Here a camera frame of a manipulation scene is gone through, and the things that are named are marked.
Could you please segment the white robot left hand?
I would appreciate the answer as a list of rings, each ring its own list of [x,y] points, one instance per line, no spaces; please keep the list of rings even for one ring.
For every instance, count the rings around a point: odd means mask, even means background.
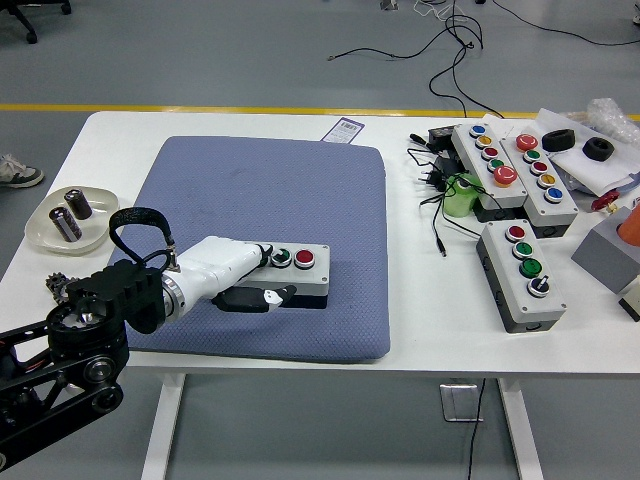
[[[269,244],[204,238],[177,257],[179,271],[163,274],[173,316],[185,316],[201,299],[211,300],[222,311],[239,313],[266,313],[286,304],[297,292],[293,285],[276,289],[241,285],[272,251]]]

